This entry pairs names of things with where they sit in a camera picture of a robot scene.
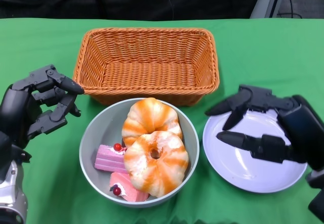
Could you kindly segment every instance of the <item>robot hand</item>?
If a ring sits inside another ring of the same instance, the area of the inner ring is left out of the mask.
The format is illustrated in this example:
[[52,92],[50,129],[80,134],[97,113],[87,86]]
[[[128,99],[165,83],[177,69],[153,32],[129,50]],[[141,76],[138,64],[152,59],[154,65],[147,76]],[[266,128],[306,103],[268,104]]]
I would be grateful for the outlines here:
[[[238,124],[247,110],[277,112],[277,123],[290,140],[286,146],[280,137],[262,135],[254,138],[242,133],[223,131],[217,138],[231,146],[250,151],[253,158],[282,163],[284,160],[307,162],[313,171],[306,176],[312,188],[324,189],[324,124],[302,96],[277,98],[265,88],[240,85],[239,91],[206,112],[218,115],[232,111],[223,130]],[[324,222],[324,191],[309,204],[312,211]]]
[[[83,93],[82,87],[58,73],[54,65],[30,72],[29,77],[8,87],[0,107],[1,224],[26,222],[27,198],[22,192],[21,164],[29,162],[31,155],[23,149],[37,135],[66,125],[68,113],[80,117],[74,101]],[[43,104],[57,106],[54,111],[43,112]]]

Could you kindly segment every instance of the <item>bowl rim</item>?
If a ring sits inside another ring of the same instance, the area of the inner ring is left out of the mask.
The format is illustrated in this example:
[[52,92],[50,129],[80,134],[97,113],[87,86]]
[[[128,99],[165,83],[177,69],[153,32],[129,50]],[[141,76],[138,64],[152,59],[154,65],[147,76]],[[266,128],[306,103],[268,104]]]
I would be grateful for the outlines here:
[[177,193],[187,182],[188,180],[191,178],[193,172],[195,171],[196,167],[197,167],[197,164],[198,164],[198,159],[199,159],[199,151],[200,151],[200,148],[199,148],[199,139],[198,139],[198,135],[197,135],[197,132],[196,132],[196,129],[194,128],[192,122],[190,121],[190,119],[180,110],[178,109],[177,107],[173,106],[172,104],[169,104],[165,101],[162,101],[162,100],[159,100],[160,102],[172,107],[174,110],[176,110],[177,113],[180,113],[182,116],[184,116],[184,118],[189,122],[190,126],[192,127],[193,129],[193,132],[195,134],[195,137],[196,137],[196,143],[197,143],[197,153],[196,153],[196,160],[193,164],[193,167],[191,169],[191,171],[189,172],[187,178],[181,183],[181,185],[179,185],[176,189],[172,190],[170,193],[162,196],[162,197],[159,197],[159,198],[156,198],[154,200],[148,200],[148,201],[141,201],[141,202],[129,202],[129,201],[126,201],[126,200],[120,200],[120,199],[116,199],[116,198],[113,198],[113,197],[110,197],[109,195],[105,194],[104,192],[102,192],[101,190],[99,190],[95,184],[91,181],[91,179],[88,177],[87,173],[86,173],[86,170],[84,168],[84,165],[83,165],[83,161],[82,161],[82,158],[81,158],[81,151],[82,151],[82,145],[84,143],[84,137],[85,137],[85,134],[86,132],[88,131],[88,128],[90,127],[90,125],[92,125],[92,123],[101,115],[103,114],[105,111],[109,110],[110,108],[114,107],[115,105],[117,104],[121,104],[121,103],[124,103],[124,102],[128,102],[128,101],[135,101],[135,100],[142,100],[144,98],[133,98],[133,99],[127,99],[127,100],[123,100],[123,101],[120,101],[120,102],[117,102],[113,105],[110,105],[109,107],[105,108],[104,110],[102,110],[99,114],[96,115],[96,117],[94,117],[91,122],[88,124],[83,136],[82,136],[82,139],[81,139],[81,143],[80,143],[80,147],[79,147],[79,161],[80,161],[80,165],[81,165],[81,169],[82,169],[82,172],[84,174],[84,176],[86,177],[87,181],[90,183],[90,185],[98,192],[100,193],[102,196],[106,197],[107,199],[109,200],[112,200],[114,202],[117,202],[119,204],[122,204],[122,205],[129,205],[129,206],[141,206],[141,205],[145,205],[147,206],[148,204],[154,204],[154,203],[157,203],[163,199],[168,199],[169,197],[173,196],[175,193]]

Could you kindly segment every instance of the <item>toy food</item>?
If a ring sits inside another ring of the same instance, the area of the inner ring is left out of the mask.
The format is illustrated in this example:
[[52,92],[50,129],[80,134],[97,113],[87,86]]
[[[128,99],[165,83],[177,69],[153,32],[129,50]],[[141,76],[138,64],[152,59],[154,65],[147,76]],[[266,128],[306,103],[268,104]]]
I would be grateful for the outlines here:
[[110,172],[128,173],[124,166],[124,154],[126,148],[117,143],[113,147],[100,145],[95,168]]
[[160,130],[173,132],[182,139],[177,112],[157,99],[147,98],[131,107],[121,135],[126,147],[129,147],[141,135]]
[[181,185],[188,153],[176,134],[155,131],[128,147],[124,164],[135,189],[161,197]]
[[121,196],[127,201],[138,202],[145,201],[148,198],[147,193],[136,190],[128,174],[113,172],[110,176],[110,191],[116,196]]

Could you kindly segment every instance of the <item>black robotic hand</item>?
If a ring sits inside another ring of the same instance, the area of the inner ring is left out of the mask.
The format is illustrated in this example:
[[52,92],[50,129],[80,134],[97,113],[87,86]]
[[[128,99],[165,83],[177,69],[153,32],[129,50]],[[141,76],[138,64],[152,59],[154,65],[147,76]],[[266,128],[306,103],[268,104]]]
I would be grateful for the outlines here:
[[[227,131],[237,125],[247,110],[277,112],[277,123],[290,140],[291,146],[276,136],[261,138]],[[312,188],[324,189],[324,124],[310,104],[299,95],[277,98],[266,88],[240,85],[238,93],[218,103],[206,112],[208,116],[230,112],[217,138],[224,143],[246,151],[256,159],[282,163],[284,160],[307,162],[313,169],[306,180]],[[324,191],[321,191],[308,208],[324,222]]]
[[[12,160],[29,162],[31,156],[23,150],[29,140],[66,125],[68,113],[80,117],[74,101],[83,93],[81,86],[58,73],[54,65],[32,71],[8,87],[0,107],[0,184]],[[57,106],[43,112],[43,104]]]

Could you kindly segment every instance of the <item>plate rim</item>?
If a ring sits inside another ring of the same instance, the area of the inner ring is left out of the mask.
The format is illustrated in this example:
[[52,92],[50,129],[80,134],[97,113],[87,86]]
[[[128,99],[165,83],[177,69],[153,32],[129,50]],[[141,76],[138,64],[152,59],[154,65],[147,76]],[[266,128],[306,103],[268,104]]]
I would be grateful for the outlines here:
[[241,187],[241,186],[238,186],[237,184],[235,184],[235,183],[233,183],[232,181],[231,181],[231,179],[228,179],[228,178],[226,178],[225,176],[223,176],[222,174],[220,174],[218,171],[217,171],[217,168],[214,166],[214,164],[212,163],[212,161],[211,161],[211,159],[209,158],[209,156],[208,156],[208,153],[206,152],[206,141],[205,141],[205,138],[207,137],[207,133],[206,133],[206,131],[207,131],[207,125],[208,125],[208,123],[211,121],[211,119],[212,118],[214,118],[214,117],[221,117],[221,116],[225,116],[225,115],[227,115],[227,114],[230,114],[230,112],[228,112],[228,113],[224,113],[224,114],[220,114],[220,115],[217,115],[217,116],[210,116],[209,118],[208,118],[208,120],[207,120],[207,122],[206,122],[206,124],[205,124],[205,126],[204,126],[204,131],[203,131],[203,133],[202,133],[202,146],[203,146],[203,148],[204,148],[204,152],[205,152],[205,155],[206,155],[206,157],[207,157],[207,159],[208,159],[208,162],[209,162],[209,164],[212,166],[212,168],[214,169],[214,171],[220,176],[220,177],[222,177],[225,181],[227,181],[228,183],[230,183],[231,185],[233,185],[233,186],[235,186],[235,187],[237,187],[237,188],[239,188],[239,189],[242,189],[242,190],[245,190],[245,191],[248,191],[248,192],[252,192],[252,193],[258,193],[258,194],[270,194],[270,193],[276,193],[276,192],[280,192],[280,191],[282,191],[282,190],[285,190],[285,189],[288,189],[288,188],[290,188],[292,185],[294,185],[303,175],[304,175],[304,173],[305,173],[305,171],[306,171],[306,169],[307,169],[307,166],[308,166],[308,164],[307,163],[304,163],[304,169],[301,171],[301,173],[298,175],[298,177],[294,180],[294,181],[292,181],[289,185],[287,185],[287,186],[285,186],[285,187],[282,187],[282,188],[278,188],[278,189],[276,189],[276,190],[272,190],[272,191],[254,191],[254,190],[251,190],[251,189],[248,189],[248,188],[243,188],[243,187]]

